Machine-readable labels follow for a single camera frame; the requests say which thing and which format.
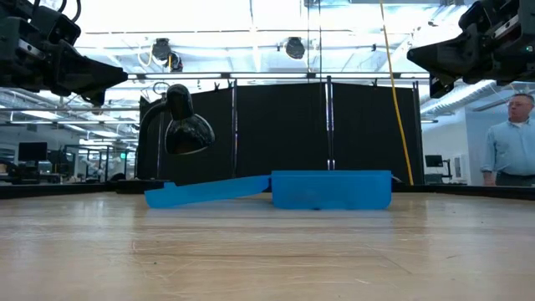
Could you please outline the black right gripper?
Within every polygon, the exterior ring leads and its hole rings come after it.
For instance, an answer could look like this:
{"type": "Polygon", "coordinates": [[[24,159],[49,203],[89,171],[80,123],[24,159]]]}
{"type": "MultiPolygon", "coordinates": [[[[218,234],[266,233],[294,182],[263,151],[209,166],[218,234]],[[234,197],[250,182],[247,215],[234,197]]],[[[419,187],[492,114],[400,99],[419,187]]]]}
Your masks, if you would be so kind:
{"type": "Polygon", "coordinates": [[[456,38],[407,54],[432,74],[432,99],[450,93],[459,78],[467,84],[535,82],[535,0],[476,0],[461,15],[459,27],[456,38]]]}

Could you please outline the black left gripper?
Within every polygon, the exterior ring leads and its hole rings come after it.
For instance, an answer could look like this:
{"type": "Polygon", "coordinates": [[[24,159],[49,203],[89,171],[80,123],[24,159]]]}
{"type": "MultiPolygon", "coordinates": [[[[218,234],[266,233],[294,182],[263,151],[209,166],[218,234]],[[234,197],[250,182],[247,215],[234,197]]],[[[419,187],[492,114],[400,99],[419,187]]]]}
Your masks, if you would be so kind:
{"type": "Polygon", "coordinates": [[[68,0],[59,8],[41,0],[0,0],[0,87],[82,94],[102,105],[105,91],[128,79],[121,67],[90,59],[72,46],[80,35],[80,0],[75,1],[70,18],[64,15],[68,0]]]}

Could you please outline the blue plastic supply box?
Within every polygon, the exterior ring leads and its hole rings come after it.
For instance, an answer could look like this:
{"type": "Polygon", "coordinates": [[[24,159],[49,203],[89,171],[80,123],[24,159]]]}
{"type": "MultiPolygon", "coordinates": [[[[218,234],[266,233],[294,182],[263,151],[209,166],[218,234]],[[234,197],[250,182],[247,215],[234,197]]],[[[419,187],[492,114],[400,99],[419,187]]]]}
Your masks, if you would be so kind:
{"type": "Polygon", "coordinates": [[[178,186],[166,182],[145,192],[152,208],[252,196],[269,189],[273,205],[289,210],[382,210],[392,201],[390,171],[274,171],[224,181],[178,186]]]}

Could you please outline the black ceiling spotlight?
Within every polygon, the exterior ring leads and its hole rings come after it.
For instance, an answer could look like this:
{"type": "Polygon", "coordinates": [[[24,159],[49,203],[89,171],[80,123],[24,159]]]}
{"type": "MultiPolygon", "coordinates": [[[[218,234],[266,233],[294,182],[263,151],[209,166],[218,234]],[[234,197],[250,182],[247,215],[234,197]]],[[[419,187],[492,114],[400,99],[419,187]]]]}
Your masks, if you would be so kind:
{"type": "Polygon", "coordinates": [[[157,64],[167,68],[171,73],[183,71],[181,57],[171,49],[168,38],[157,38],[151,46],[151,55],[157,64]]]}
{"type": "Polygon", "coordinates": [[[300,37],[289,37],[284,49],[286,55],[291,59],[300,60],[305,54],[305,47],[300,37]]]}

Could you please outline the person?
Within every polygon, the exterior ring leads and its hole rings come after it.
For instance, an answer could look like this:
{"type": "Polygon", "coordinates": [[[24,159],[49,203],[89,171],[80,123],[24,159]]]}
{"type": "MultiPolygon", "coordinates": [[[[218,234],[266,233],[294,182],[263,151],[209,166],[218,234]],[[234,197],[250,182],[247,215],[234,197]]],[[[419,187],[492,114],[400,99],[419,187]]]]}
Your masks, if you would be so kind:
{"type": "Polygon", "coordinates": [[[480,171],[485,186],[535,187],[535,98],[515,94],[507,120],[490,127],[480,171]]]}

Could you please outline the black desk lamp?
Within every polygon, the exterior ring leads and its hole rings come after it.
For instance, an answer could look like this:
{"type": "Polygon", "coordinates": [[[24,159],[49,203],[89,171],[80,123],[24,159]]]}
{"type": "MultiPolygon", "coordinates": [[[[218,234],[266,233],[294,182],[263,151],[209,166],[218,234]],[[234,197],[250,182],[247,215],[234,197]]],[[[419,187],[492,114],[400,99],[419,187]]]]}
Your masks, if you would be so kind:
{"type": "Polygon", "coordinates": [[[194,112],[189,89],[183,84],[170,85],[160,99],[141,116],[138,147],[136,150],[135,178],[119,180],[115,191],[119,194],[142,194],[153,188],[163,187],[164,181],[150,174],[152,166],[159,171],[159,159],[149,157],[151,147],[165,147],[169,155],[186,156],[201,152],[216,141],[214,130],[208,121],[194,112]],[[150,142],[152,121],[168,113],[171,120],[165,131],[165,139],[150,142]]]}

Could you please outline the black partition screen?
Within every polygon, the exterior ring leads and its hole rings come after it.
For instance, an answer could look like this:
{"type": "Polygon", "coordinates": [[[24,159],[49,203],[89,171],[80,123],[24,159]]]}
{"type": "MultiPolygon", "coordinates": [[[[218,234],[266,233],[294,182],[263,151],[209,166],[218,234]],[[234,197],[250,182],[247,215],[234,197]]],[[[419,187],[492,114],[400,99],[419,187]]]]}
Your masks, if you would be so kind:
{"type": "MultiPolygon", "coordinates": [[[[412,89],[357,84],[239,86],[192,96],[215,132],[214,145],[188,156],[151,147],[177,184],[267,175],[272,171],[391,171],[405,184],[424,182],[420,117],[412,89]]],[[[152,121],[149,138],[165,139],[171,116],[152,121]]]]}

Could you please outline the grey overhead crossbar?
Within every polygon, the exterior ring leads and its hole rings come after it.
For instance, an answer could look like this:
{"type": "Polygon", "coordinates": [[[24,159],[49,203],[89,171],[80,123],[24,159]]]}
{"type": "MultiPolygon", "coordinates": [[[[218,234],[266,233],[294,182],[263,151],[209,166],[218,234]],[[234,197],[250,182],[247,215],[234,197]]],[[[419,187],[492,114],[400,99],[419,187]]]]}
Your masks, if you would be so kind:
{"type": "Polygon", "coordinates": [[[128,74],[128,80],[145,79],[388,79],[387,72],[358,73],[153,73],[128,74]]]}

